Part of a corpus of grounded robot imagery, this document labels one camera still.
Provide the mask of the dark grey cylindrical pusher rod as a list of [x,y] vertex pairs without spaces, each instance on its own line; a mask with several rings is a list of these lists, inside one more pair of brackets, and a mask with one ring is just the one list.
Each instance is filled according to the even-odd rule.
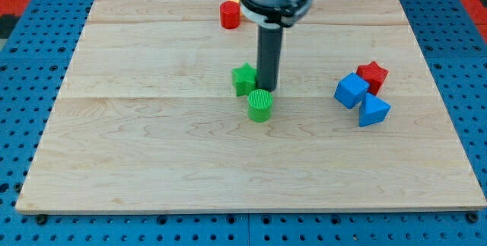
[[274,91],[279,77],[279,63],[282,48],[283,29],[258,27],[256,86]]

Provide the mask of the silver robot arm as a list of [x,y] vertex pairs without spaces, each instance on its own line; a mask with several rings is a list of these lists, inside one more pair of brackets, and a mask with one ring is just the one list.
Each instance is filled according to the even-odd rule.
[[256,86],[277,88],[282,38],[311,8],[313,0],[240,0],[240,11],[257,25]]

